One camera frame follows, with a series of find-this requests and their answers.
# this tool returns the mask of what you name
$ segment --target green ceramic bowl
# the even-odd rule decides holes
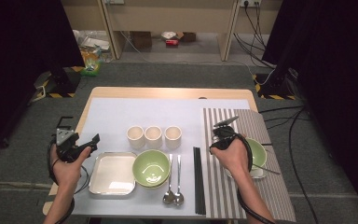
[[[264,166],[267,161],[267,152],[266,149],[261,146],[259,142],[252,138],[246,138],[246,140],[249,143],[249,146],[251,146],[252,154],[253,154],[253,164],[256,164],[258,166]],[[259,169],[255,166],[252,166],[252,170]]]
[[[135,181],[147,188],[161,186],[170,175],[170,161],[167,155],[155,149],[139,154],[132,166]]]

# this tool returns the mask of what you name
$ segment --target bowl rim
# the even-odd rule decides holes
[[[152,185],[152,184],[150,184],[150,185],[145,185],[145,184],[141,183],[141,182],[136,178],[136,175],[135,175],[135,173],[134,173],[134,166],[135,166],[135,164],[136,164],[136,162],[137,162],[137,160],[138,160],[138,158],[139,158],[140,156],[144,155],[144,154],[147,153],[147,152],[151,152],[151,151],[155,151],[155,152],[157,152],[157,153],[159,153],[159,154],[165,156],[165,158],[167,159],[167,162],[168,162],[168,172],[167,172],[168,174],[164,177],[163,180],[157,182],[157,184],[154,184],[154,185]],[[145,188],[153,189],[153,188],[158,188],[158,187],[162,186],[162,185],[167,181],[167,179],[168,179],[168,177],[170,176],[170,174],[171,174],[170,160],[168,159],[168,156],[167,156],[166,153],[164,153],[163,151],[158,150],[158,149],[147,149],[147,150],[141,152],[141,153],[135,158],[135,161],[134,161],[133,164],[132,164],[132,175],[133,175],[133,178],[134,178],[135,182],[138,183],[139,185],[145,187]]]

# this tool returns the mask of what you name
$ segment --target black chopstick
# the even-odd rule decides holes
[[[194,153],[194,177],[195,177],[195,190],[196,190],[196,214],[206,215],[200,148],[193,147],[193,153]]]

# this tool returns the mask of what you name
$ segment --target square plate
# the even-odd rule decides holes
[[[94,194],[126,195],[135,188],[132,165],[136,155],[131,152],[104,152],[95,162],[89,182]]]

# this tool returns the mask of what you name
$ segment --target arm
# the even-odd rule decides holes
[[[258,215],[274,221],[272,214],[258,193],[253,179],[248,171],[248,157],[246,148],[239,139],[235,139],[226,150],[211,147],[211,152],[220,163],[227,168],[240,190],[243,201]],[[247,216],[249,223],[259,223],[252,216]]]
[[[50,163],[54,164],[53,170],[59,186],[54,202],[46,215],[45,224],[56,223],[69,210],[77,187],[77,181],[80,178],[81,165],[89,156],[90,150],[90,147],[86,147],[76,161],[65,163],[58,159],[56,147],[53,146],[51,149],[52,160]]]

